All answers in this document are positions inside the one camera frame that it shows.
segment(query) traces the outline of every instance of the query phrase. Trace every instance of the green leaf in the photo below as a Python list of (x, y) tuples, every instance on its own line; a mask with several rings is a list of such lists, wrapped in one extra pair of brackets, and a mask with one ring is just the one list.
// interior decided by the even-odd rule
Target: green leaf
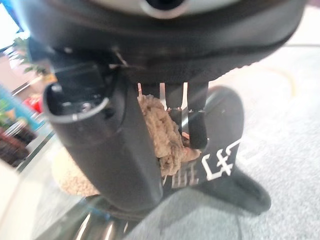
[(34, 70), (34, 66), (29, 66), (26, 69), (24, 69), (23, 73), (26, 74), (26, 73), (28, 73), (28, 72), (30, 72), (32, 70)]

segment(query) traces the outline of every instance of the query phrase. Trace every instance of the red object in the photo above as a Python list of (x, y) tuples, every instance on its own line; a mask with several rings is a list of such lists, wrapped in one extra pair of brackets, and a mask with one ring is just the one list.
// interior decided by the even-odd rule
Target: red object
[(42, 113), (42, 96), (30, 96), (26, 100), (23, 101), (25, 105), (27, 105), (29, 108), (33, 109), (34, 111), (38, 113)]

